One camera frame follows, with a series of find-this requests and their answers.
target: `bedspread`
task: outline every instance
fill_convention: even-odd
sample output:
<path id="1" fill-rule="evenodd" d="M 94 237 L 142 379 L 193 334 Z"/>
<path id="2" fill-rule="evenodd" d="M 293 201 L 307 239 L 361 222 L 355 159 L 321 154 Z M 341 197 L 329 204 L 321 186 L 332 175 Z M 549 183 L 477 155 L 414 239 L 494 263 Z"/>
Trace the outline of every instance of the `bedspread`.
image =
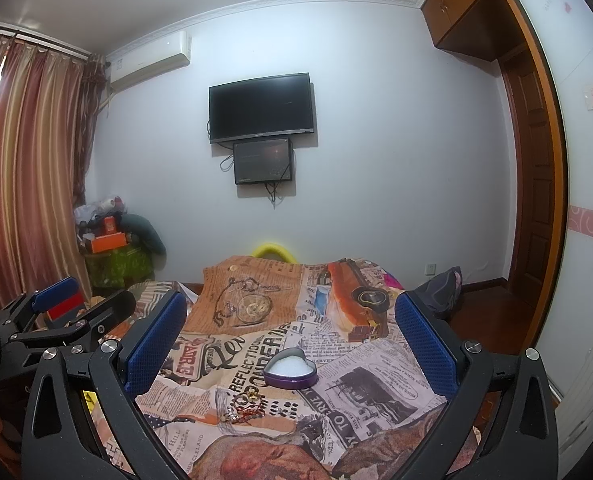
<path id="1" fill-rule="evenodd" d="M 395 322 L 401 286 L 377 264 L 305 266 L 233 256 L 204 270 L 205 286 L 150 391 L 136 402 L 194 480 L 389 480 L 446 399 L 434 394 Z M 131 288 L 146 316 L 174 282 Z M 121 336 L 132 320 L 112 333 Z M 284 348 L 318 367 L 315 386 L 266 386 Z M 243 424 L 228 406 L 260 406 Z M 115 465 L 131 471 L 97 403 L 93 419 Z M 466 465 L 474 432 L 452 466 Z"/>

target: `pile of items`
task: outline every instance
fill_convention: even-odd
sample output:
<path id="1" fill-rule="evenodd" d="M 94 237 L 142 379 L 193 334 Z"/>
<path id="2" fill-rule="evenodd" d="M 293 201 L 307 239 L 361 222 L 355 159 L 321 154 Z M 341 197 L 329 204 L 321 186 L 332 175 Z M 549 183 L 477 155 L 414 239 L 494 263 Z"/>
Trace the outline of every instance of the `pile of items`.
<path id="1" fill-rule="evenodd" d="M 165 255 L 165 246 L 147 219 L 128 214 L 119 196 L 82 205 L 74 218 L 93 287 L 125 288 L 153 277 L 152 254 Z"/>

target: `curtain rod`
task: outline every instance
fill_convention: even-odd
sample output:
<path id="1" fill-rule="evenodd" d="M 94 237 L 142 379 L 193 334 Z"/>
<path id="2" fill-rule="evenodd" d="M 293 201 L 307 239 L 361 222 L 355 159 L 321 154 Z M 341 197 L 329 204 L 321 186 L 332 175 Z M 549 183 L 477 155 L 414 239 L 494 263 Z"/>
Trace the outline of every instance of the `curtain rod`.
<path id="1" fill-rule="evenodd" d="M 68 43 L 64 43 L 63 41 L 55 40 L 54 38 L 39 34 L 38 32 L 33 32 L 32 30 L 27 30 L 26 28 L 13 27 L 5 23 L 0 23 L 0 34 L 9 37 L 16 36 L 18 40 L 28 41 L 52 50 L 58 50 L 64 54 L 69 54 L 70 56 L 75 56 L 86 61 L 92 55 L 90 52 L 83 50 L 82 48 L 77 48 Z"/>

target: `wall-mounted tv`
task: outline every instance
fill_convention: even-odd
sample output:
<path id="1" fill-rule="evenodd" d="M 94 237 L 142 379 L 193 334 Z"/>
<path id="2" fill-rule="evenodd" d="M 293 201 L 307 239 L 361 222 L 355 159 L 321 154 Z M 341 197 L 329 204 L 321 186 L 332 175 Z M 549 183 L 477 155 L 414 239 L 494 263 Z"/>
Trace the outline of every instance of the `wall-mounted tv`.
<path id="1" fill-rule="evenodd" d="M 210 142 L 315 130 L 310 75 L 289 74 L 210 88 Z"/>

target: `blue mesh pad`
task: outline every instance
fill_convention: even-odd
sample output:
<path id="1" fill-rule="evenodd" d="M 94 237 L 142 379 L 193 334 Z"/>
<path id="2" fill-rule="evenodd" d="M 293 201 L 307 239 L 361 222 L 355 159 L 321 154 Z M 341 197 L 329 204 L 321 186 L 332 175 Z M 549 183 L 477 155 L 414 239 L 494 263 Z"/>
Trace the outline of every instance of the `blue mesh pad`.
<path id="1" fill-rule="evenodd" d="M 406 293 L 397 298 L 395 316 L 432 390 L 451 400 L 459 389 L 452 355 Z"/>
<path id="2" fill-rule="evenodd" d="M 72 276 L 68 276 L 38 293 L 32 304 L 32 310 L 37 314 L 39 312 L 47 312 L 52 307 L 71 298 L 78 291 L 79 282 Z"/>
<path id="3" fill-rule="evenodd" d="M 179 292 L 164 307 L 126 361 L 126 393 L 135 398 L 147 393 L 183 328 L 188 307 Z"/>

